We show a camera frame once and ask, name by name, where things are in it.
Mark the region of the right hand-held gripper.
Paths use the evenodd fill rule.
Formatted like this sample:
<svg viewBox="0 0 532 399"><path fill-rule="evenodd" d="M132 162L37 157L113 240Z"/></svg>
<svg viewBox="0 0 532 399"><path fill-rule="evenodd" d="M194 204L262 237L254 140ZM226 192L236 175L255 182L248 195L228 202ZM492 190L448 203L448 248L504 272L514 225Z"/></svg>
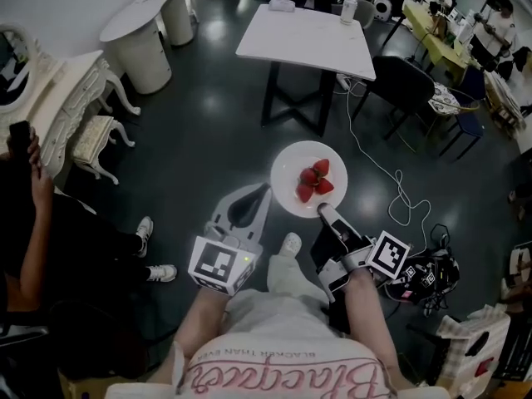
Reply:
<svg viewBox="0 0 532 399"><path fill-rule="evenodd" d="M350 273L365 268L384 281L397 279L410 247L383 231L378 239L360 236L329 204L318 205L323 226L310 255L328 300L334 303Z"/></svg>

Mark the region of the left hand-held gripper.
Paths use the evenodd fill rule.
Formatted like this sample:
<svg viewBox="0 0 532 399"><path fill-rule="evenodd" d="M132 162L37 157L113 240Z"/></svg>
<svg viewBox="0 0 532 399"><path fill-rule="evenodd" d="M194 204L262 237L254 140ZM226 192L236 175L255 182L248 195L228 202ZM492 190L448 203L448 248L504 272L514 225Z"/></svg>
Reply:
<svg viewBox="0 0 532 399"><path fill-rule="evenodd" d="M202 236L195 239L188 274L200 287L235 295L256 268L259 243L273 198L271 186L258 183L226 195Z"/></svg>

